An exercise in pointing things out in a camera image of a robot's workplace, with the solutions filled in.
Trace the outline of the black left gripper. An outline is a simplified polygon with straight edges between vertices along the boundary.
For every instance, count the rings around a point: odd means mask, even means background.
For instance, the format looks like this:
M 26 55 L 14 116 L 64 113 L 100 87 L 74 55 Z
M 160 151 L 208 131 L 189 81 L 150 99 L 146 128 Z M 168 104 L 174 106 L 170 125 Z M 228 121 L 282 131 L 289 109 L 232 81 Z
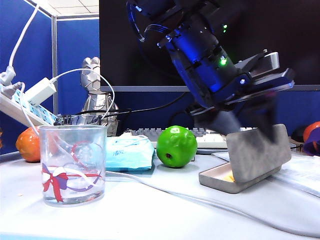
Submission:
M 232 111 L 235 103 L 262 96 L 257 110 L 258 128 L 275 142 L 277 93 L 294 86 L 294 72 L 269 74 L 267 62 L 275 52 L 258 53 L 234 64 L 217 37 L 203 25 L 182 24 L 174 30 L 160 26 L 165 34 L 159 43 L 166 47 L 171 61 L 195 100 L 204 108 L 217 108 L 213 129 L 222 134 L 240 132 L 240 122 Z

